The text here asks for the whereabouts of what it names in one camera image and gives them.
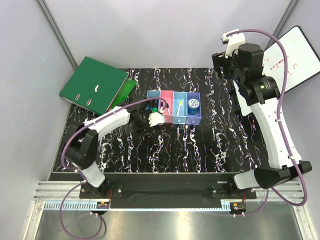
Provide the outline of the light blue bin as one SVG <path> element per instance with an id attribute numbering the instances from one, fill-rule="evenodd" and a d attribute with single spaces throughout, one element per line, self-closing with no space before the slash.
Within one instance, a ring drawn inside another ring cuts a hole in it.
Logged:
<path id="1" fill-rule="evenodd" d="M 177 116 L 177 110 L 179 101 L 182 100 L 182 106 L 180 114 Z M 173 92 L 173 104 L 172 104 L 172 123 L 184 125 L 187 121 L 187 93 L 186 92 Z"/>
<path id="2" fill-rule="evenodd" d="M 160 97 L 160 91 L 159 90 L 148 90 L 147 91 L 147 98 L 159 98 Z M 147 109 L 150 109 L 153 112 L 153 103 L 155 99 L 152 99 L 149 104 Z"/>

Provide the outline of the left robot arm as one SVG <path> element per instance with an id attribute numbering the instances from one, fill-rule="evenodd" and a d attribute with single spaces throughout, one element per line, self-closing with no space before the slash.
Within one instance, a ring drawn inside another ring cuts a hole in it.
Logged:
<path id="1" fill-rule="evenodd" d="M 70 133 L 63 143 L 61 164 L 76 171 L 84 181 L 84 186 L 97 198 L 108 195 L 109 180 L 97 163 L 100 141 L 116 129 L 132 125 L 138 132 L 152 128 L 150 104 L 152 98 L 136 102 L 122 102 L 91 120 L 70 126 Z"/>

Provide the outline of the blue cleaning gel jar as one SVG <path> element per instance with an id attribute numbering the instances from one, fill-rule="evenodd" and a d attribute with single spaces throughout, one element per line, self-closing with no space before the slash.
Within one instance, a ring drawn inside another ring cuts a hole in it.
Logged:
<path id="1" fill-rule="evenodd" d="M 198 115 L 200 112 L 200 101 L 196 98 L 191 98 L 187 102 L 187 113 L 189 115 Z"/>

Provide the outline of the yellow-tipped white marker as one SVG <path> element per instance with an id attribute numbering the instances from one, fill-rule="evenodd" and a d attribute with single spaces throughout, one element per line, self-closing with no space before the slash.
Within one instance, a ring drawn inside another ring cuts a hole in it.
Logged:
<path id="1" fill-rule="evenodd" d="M 179 104 L 178 104 L 178 108 L 177 108 L 177 116 L 179 116 L 180 115 L 180 111 L 181 111 L 181 107 L 182 107 L 182 105 L 183 105 L 183 101 L 182 100 L 180 100 L 179 101 Z"/>

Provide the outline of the green transparent folder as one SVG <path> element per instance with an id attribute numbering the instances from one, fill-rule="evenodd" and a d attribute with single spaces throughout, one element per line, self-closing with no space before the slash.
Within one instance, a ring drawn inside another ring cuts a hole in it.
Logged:
<path id="1" fill-rule="evenodd" d="M 134 79 L 127 79 L 117 95 L 115 96 L 113 102 L 111 103 L 109 110 L 113 109 L 116 105 L 121 102 L 124 102 L 127 97 L 131 94 L 132 90 L 136 87 L 137 81 Z"/>

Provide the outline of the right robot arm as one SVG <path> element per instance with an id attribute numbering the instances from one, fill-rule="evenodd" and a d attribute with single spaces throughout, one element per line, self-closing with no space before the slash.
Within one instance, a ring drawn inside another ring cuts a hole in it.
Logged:
<path id="1" fill-rule="evenodd" d="M 244 98 L 260 127 L 268 165 L 236 174 L 227 185 L 228 195 L 239 198 L 249 188 L 269 189 L 289 182 L 312 170 L 295 149 L 284 119 L 277 117 L 280 91 L 271 76 L 263 74 L 264 52 L 258 44 L 243 43 L 231 53 L 211 56 L 220 78 L 231 80 L 232 93 Z"/>

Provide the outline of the white whiteboard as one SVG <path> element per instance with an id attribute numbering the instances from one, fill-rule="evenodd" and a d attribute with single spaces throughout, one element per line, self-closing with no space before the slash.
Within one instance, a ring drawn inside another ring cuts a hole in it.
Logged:
<path id="1" fill-rule="evenodd" d="M 320 57 L 300 26 L 292 27 L 279 41 L 287 55 L 286 92 L 320 73 Z M 263 74 L 274 78 L 281 90 L 284 80 L 283 71 L 283 53 L 274 43 L 264 52 Z"/>

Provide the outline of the purple bin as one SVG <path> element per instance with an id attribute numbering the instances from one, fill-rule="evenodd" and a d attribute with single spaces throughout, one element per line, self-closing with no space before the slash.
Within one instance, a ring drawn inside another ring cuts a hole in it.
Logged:
<path id="1" fill-rule="evenodd" d="M 200 101 L 200 109 L 198 115 L 189 115 L 188 114 L 188 100 L 189 99 L 198 99 Z M 186 118 L 186 124 L 187 125 L 199 125 L 202 120 L 202 113 L 201 113 L 201 95 L 199 92 L 188 92 L 187 93 L 187 118 Z"/>

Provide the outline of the pink bin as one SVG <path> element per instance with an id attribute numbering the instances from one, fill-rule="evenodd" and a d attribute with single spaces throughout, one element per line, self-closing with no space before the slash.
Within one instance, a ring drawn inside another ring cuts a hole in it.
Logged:
<path id="1" fill-rule="evenodd" d="M 173 90 L 161 90 L 160 97 L 162 99 L 165 99 L 166 103 L 169 104 L 169 109 L 170 109 L 171 115 L 168 115 L 167 108 L 165 108 L 163 115 L 164 115 L 167 123 L 172 123 L 172 120 L 173 120 L 173 109 L 172 108 L 173 108 L 174 91 Z"/>

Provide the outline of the aluminium frame rail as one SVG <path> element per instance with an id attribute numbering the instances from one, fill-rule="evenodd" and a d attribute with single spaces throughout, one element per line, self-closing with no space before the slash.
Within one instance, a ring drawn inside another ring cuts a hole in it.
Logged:
<path id="1" fill-rule="evenodd" d="M 96 163 L 86 169 L 55 173 L 36 187 L 34 199 L 49 210 L 160 212 L 229 212 L 248 215 L 247 203 L 306 202 L 302 175 L 311 169 L 301 161 L 278 169 L 245 172 L 104 173 Z"/>

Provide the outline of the black marker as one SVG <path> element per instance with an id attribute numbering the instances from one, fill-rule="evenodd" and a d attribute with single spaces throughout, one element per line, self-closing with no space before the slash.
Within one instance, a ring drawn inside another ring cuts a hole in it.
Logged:
<path id="1" fill-rule="evenodd" d="M 158 106 L 159 106 L 159 100 L 155 99 L 154 102 L 153 102 L 152 108 L 158 108 Z"/>

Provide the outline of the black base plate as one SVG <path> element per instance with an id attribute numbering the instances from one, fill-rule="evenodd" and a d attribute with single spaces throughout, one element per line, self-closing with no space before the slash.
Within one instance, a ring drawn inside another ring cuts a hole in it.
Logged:
<path id="1" fill-rule="evenodd" d="M 231 191 L 233 173 L 107 173 L 110 192 L 98 197 L 86 186 L 80 189 L 80 198 L 103 200 L 111 197 L 111 209 L 214 209 L 221 201 L 256 199 L 249 188 L 244 194 Z"/>

